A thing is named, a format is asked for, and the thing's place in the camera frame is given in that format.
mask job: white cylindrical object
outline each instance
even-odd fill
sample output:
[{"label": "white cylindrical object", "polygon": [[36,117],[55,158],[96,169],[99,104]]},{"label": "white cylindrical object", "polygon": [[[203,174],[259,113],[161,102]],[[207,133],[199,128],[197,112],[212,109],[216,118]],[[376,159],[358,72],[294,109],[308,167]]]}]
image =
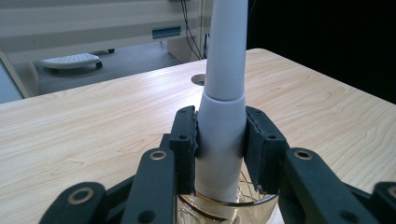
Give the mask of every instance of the white cylindrical object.
[{"label": "white cylindrical object", "polygon": [[215,0],[210,24],[205,92],[234,100],[245,91],[248,0]]},{"label": "white cylindrical object", "polygon": [[205,88],[198,112],[195,188],[206,197],[234,202],[246,127],[247,0],[215,0]]}]

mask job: white object on floor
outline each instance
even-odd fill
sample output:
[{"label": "white object on floor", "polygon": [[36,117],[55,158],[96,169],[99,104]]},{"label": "white object on floor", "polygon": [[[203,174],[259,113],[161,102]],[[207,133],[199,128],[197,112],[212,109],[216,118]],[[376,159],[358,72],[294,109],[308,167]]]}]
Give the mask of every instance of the white object on floor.
[{"label": "white object on floor", "polygon": [[79,68],[95,63],[97,68],[103,65],[98,56],[90,53],[75,54],[60,58],[46,59],[41,61],[42,64],[52,69],[69,69]]}]

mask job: transparent plastic container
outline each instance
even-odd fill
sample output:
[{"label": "transparent plastic container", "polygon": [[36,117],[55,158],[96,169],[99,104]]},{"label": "transparent plastic container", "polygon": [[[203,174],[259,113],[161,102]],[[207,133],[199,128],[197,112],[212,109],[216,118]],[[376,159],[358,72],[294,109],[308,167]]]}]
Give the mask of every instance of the transparent plastic container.
[{"label": "transparent plastic container", "polygon": [[227,203],[206,198],[197,192],[177,196],[177,224],[266,223],[277,203],[277,195],[260,195],[241,173],[236,202]]}]

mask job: table surface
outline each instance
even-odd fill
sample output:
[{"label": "table surface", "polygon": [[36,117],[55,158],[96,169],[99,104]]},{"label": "table surface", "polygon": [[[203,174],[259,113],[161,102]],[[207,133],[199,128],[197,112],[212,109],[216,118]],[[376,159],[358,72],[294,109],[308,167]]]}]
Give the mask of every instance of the table surface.
[{"label": "table surface", "polygon": [[[133,175],[177,110],[199,108],[203,87],[191,77],[205,65],[0,105],[0,222],[37,223],[72,185],[96,181],[108,189]],[[291,147],[316,151],[342,181],[368,192],[378,181],[396,181],[396,105],[264,49],[247,52],[246,99]]]}]

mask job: floor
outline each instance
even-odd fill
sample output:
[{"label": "floor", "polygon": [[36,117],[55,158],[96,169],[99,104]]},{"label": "floor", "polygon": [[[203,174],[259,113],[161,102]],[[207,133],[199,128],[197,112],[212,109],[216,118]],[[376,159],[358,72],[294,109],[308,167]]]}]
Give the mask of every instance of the floor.
[{"label": "floor", "polygon": [[103,68],[97,69],[93,64],[76,69],[59,70],[58,73],[53,74],[40,62],[34,62],[39,74],[40,94],[64,91],[181,64],[167,52],[165,41],[115,49],[114,53],[108,53],[107,50],[90,53],[100,57]]}]

